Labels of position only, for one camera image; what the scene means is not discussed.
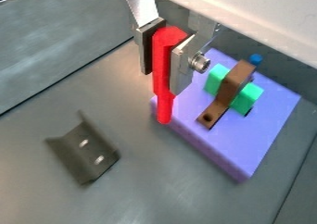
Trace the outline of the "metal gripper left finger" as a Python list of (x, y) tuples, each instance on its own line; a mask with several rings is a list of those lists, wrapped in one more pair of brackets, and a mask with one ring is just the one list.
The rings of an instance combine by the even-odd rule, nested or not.
[(152, 35), (166, 25), (159, 17), (155, 0), (126, 0), (134, 17), (134, 40), (139, 47), (140, 67), (144, 75), (152, 72)]

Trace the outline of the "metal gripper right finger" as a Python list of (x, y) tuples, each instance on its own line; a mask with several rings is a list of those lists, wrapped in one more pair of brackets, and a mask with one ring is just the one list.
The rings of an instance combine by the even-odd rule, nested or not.
[(218, 23), (195, 12), (188, 15), (190, 36), (171, 52), (170, 91), (179, 95), (191, 84), (192, 73), (204, 73), (210, 60), (204, 53), (216, 35)]

